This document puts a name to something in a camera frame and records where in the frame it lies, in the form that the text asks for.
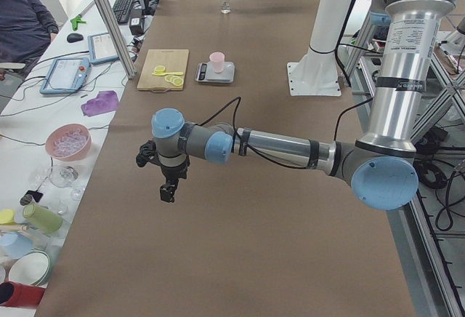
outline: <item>black cable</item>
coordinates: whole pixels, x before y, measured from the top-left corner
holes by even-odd
[[[64,99],[66,99],[67,97],[69,97],[69,96],[72,95],[72,94],[73,94],[73,93],[70,93],[70,94],[66,95],[65,97],[62,97],[61,99],[59,99],[59,100],[57,100],[57,101],[54,101],[53,103],[50,103],[50,104],[42,105],[42,106],[39,106],[39,107],[36,107],[36,108],[28,108],[28,109],[26,109],[26,110],[18,111],[18,112],[15,112],[15,113],[10,113],[10,114],[8,114],[8,115],[0,115],[0,117],[11,117],[11,116],[19,115],[20,113],[38,110],[39,108],[45,108],[45,107],[47,107],[47,106],[51,106],[51,105],[54,105],[54,104],[56,104],[56,103],[59,103],[60,101],[63,101]]]
[[[464,46],[462,47],[462,50],[460,51],[460,54],[458,55],[458,59],[457,59],[457,70],[456,70],[456,73],[459,74],[460,73],[460,59],[462,58],[462,54],[464,53],[464,50],[465,50],[465,44]]]
[[[347,85],[350,88],[352,88],[352,83],[350,82],[349,75],[347,75],[347,72],[345,71],[344,64],[342,63],[341,59],[339,59],[339,54],[337,54],[338,53],[337,50],[338,50],[339,46],[341,45],[342,37],[344,37],[344,32],[346,30],[347,23],[349,22],[350,14],[352,13],[352,10],[354,8],[354,5],[355,5],[356,1],[357,0],[351,0],[350,1],[349,9],[347,10],[346,17],[344,19],[344,23],[342,24],[341,32],[339,33],[339,38],[338,38],[337,43],[336,43],[336,50],[334,52],[334,58],[336,59],[336,63],[341,68],[342,74],[344,75],[344,78],[346,79]]]
[[[15,138],[12,138],[12,137],[7,137],[6,135],[3,135],[2,133],[0,133],[0,137],[4,137],[5,139],[13,140],[13,141],[16,141],[18,143],[23,143],[23,144],[27,144],[27,145],[35,145],[35,146],[44,146],[45,145],[45,143],[38,144],[38,143],[32,143],[30,141],[22,141],[22,140],[15,139]]]
[[[465,151],[464,146],[440,146],[438,150],[443,150],[443,151]]]
[[[223,112],[224,110],[227,109],[228,106],[230,106],[233,102],[237,101],[238,104],[236,105],[236,108],[234,110],[234,114],[233,114],[233,118],[232,118],[232,126],[234,127],[234,119],[235,119],[235,112],[237,111],[238,109],[238,106],[240,104],[240,101],[242,100],[241,97],[235,97],[234,99],[232,99],[231,101],[229,101],[225,106],[223,106],[222,108],[220,108],[216,113],[213,114],[213,116],[210,116],[210,118],[206,119],[205,121],[203,121],[202,123],[199,124],[199,126],[204,126],[205,124],[209,123],[210,121],[212,121],[213,119],[215,119],[215,117],[217,117],[221,112]]]
[[[242,100],[242,97],[235,97],[234,99],[229,101],[226,105],[224,105],[222,108],[220,108],[211,117],[206,119],[204,122],[200,123],[199,126],[202,127],[205,124],[209,123],[211,120],[213,120],[215,117],[217,117],[221,112],[223,112],[226,108],[228,108],[231,104],[233,104],[234,102],[237,102],[235,107],[234,107],[234,112],[232,113],[232,117],[233,117],[232,118],[232,128],[234,129],[234,138],[237,137],[238,139],[242,139],[242,137],[239,135],[238,130],[237,130],[236,125],[235,125],[235,118],[237,116],[241,100]],[[283,166],[283,167],[289,168],[289,169],[307,169],[304,166],[289,166],[287,164],[280,163],[280,162],[278,162],[278,161],[276,161],[276,160],[274,160],[274,159],[272,159],[270,157],[265,156],[263,154],[263,152],[257,150],[254,146],[251,146],[250,144],[248,144],[247,147],[250,148],[253,152],[255,152],[258,156],[262,157],[263,159],[266,159],[267,161],[269,161],[271,163],[277,164],[278,166]]]
[[[101,73],[99,73],[97,76],[95,76],[94,79],[92,79],[92,80],[90,80],[89,82],[85,83],[81,88],[79,88],[78,92],[93,92],[93,91],[95,90],[95,87],[97,86],[97,80],[98,80],[101,76],[107,74],[108,71],[110,71],[110,68],[111,68],[111,66],[112,66],[114,63],[116,63],[116,61],[112,61],[112,62],[110,63],[110,65],[107,66],[107,67],[105,68],[105,70],[103,70],[103,71],[102,71]],[[92,89],[90,89],[90,90],[83,89],[83,88],[89,86],[92,82],[94,82],[94,85],[92,86]]]
[[[366,103],[369,103],[369,102],[372,101],[372,100],[373,100],[373,98],[371,97],[371,98],[369,98],[369,99],[367,99],[367,100],[365,100],[365,101],[362,101],[361,103],[358,103],[357,105],[353,105],[353,106],[351,106],[351,107],[349,107],[349,108],[346,108],[344,111],[342,111],[342,112],[339,114],[339,117],[337,118],[337,122],[336,122],[336,127],[334,128],[334,141],[336,141],[336,138],[337,138],[337,131],[338,131],[339,123],[340,123],[340,121],[341,121],[342,116],[343,116],[346,112],[348,112],[348,111],[350,111],[350,110],[352,110],[352,109],[354,109],[354,108],[358,108],[359,106],[365,105]]]
[[[437,165],[433,164],[432,161],[428,160],[415,160],[413,162],[413,168],[416,170],[418,175],[418,181],[423,185],[433,190],[440,190],[447,186],[448,178],[445,173]]]
[[[436,196],[436,200],[437,200],[443,207],[445,207],[445,204],[440,200],[439,195],[437,194],[438,191],[439,191],[439,190],[434,190],[434,195]],[[459,203],[461,203],[461,202],[463,202],[463,201],[465,201],[465,196],[462,197],[462,198],[460,198],[459,200],[457,200],[457,201],[455,201],[455,202],[449,204],[449,212],[451,212],[452,214],[457,215],[458,217],[465,217],[465,214],[460,214],[460,213],[458,213],[458,212],[456,212],[456,211],[450,209],[452,206],[455,206],[455,205],[457,205],[457,204],[459,204]]]
[[[454,214],[457,214],[457,213],[450,210],[450,207],[452,205],[449,204],[449,197],[450,197],[450,188],[452,187],[452,182],[453,182],[454,178],[456,178],[457,176],[458,176],[457,171],[453,170],[452,174],[450,174],[450,178],[449,178],[449,181],[448,181],[448,186],[447,186],[447,188],[445,190],[445,198],[444,198],[444,204],[443,204],[444,207],[437,213],[436,219],[434,220],[434,224],[436,225],[437,229],[440,230],[440,231],[449,231],[453,227],[453,218],[452,218],[451,213],[454,213]],[[465,200],[465,196],[462,197],[457,202],[454,202],[454,204],[460,203],[463,200]],[[440,221],[441,215],[442,215],[442,213],[444,211],[445,211],[445,213],[446,213],[446,215],[448,217],[449,223],[445,228],[442,228],[439,225],[439,221]]]

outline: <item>robotic arm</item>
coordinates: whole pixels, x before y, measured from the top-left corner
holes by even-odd
[[[189,156],[225,163],[231,151],[248,148],[302,169],[321,169],[344,180],[364,203],[377,209],[407,204],[418,188],[411,163],[416,150],[410,135],[440,19],[455,0],[373,0],[375,17],[384,10],[391,25],[371,107],[367,131],[355,143],[319,143],[239,128],[206,128],[185,122],[172,108],[152,119],[154,139],[141,147],[139,166],[159,165],[166,177],[161,198],[174,201],[179,178],[187,177]]]

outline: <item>white plate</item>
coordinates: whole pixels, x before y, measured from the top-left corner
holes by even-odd
[[[13,282],[35,285],[47,274],[49,257],[43,252],[32,252],[15,262],[9,271],[8,279]]]

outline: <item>brown table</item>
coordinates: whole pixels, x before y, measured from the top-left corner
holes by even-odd
[[[148,49],[189,49],[183,92],[127,84],[37,317],[414,316],[384,212],[341,180],[232,156],[193,159],[176,203],[158,198],[158,167],[134,157],[156,110],[202,121],[243,97],[241,127],[329,142],[341,97],[291,97],[286,63],[307,51],[318,0],[162,0]],[[229,87],[193,81],[197,64],[223,51]],[[230,121],[232,109],[219,117]],[[355,112],[339,138],[360,134]]]

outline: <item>red cup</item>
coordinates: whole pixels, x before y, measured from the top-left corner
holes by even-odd
[[[0,306],[9,308],[35,308],[41,302],[45,288],[16,282],[0,284]]]

